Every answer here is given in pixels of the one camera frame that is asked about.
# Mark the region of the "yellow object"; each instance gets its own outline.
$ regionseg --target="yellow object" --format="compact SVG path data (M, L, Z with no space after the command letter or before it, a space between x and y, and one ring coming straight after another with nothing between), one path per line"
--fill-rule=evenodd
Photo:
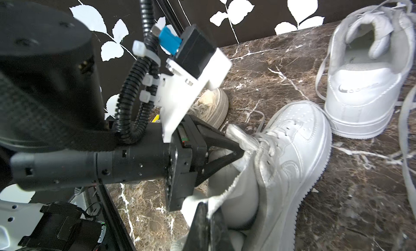
M152 120L152 123L158 123L159 121L159 115L156 115L156 117Z

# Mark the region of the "white plastic part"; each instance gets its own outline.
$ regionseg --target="white plastic part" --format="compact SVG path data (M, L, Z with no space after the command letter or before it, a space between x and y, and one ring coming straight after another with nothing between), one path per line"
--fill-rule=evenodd
M43 216L42 203L18 203L0 200L0 250L15 251L19 242L30 236Z
M148 103L149 101L158 101L158 97L157 96L152 96L152 94L150 94L150 92L142 90L140 92L140 95L138 96L138 98L140 99L141 102L144 103Z
M155 105L161 107L160 118L163 129L163 142L170 143L172 134L204 87L218 88L231 68L231 61L216 49L201 76L196 79L176 62L168 59L173 76L160 75Z
M159 85L159 79L153 78L152 75L146 74L141 82L144 86Z
M133 42L133 48L132 48L133 54L140 56L140 57L148 57L152 59L157 65L160 67L160 58L157 56L156 53L153 51L150 51L146 48L146 45L139 40L135 40Z

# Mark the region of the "shoe tongue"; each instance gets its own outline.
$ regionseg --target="shoe tongue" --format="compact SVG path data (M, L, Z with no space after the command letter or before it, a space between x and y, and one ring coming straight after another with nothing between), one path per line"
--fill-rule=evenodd
M350 44L354 39L371 30L374 30L374 42L368 51L368 56L375 60L385 53L390 45L390 33L393 31L393 26L386 16L370 12L364 13L349 27L345 41Z

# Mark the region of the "hex hole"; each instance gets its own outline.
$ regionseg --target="hex hole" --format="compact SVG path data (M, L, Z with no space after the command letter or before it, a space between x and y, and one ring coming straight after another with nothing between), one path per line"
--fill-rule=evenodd
M63 22L63 21L59 22L59 25L60 25L60 26L62 26L62 27L65 27L65 28L71 28L71 27L74 27L74 24L72 24L72 23L67 23L67 22Z
M110 175L110 171L107 169L104 169L101 171L102 175Z
M26 173L26 176L33 176L33 169L30 167L26 167L24 172Z

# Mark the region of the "black cable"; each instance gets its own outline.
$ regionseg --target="black cable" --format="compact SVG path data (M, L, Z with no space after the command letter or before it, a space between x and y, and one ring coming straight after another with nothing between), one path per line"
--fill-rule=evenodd
M100 209L98 210L98 212L97 212L97 214L95 214L95 215L92 215L92 214L88 214L88 209L90 208L90 207L92 207L94 204L99 204L100 205ZM85 211L83 211L82 213L84 214L84 216L86 217L86 218L89 218L89 219L91 219L91 218L93 218L93 221L95 221L96 220L96 218L98 217L98 215L100 215L101 214L101 212L102 212L102 210L103 210L103 208L104 208L104 205L102 204L102 202L100 202L100 201L97 201L97 202L94 202L94 203L91 203L86 209L85 209Z
M159 38L153 35L150 30L155 24L152 0L140 0L141 21L143 27L144 44L148 50L157 54ZM154 78L159 78L159 66L148 57L138 57L133 64L117 101L116 109L116 132L119 139L125 144L133 144L140 140L149 122L154 102L142 102L137 117L132 124L132 110L137 98L139 87L143 77L149 73ZM146 91L156 96L157 86L146 87Z

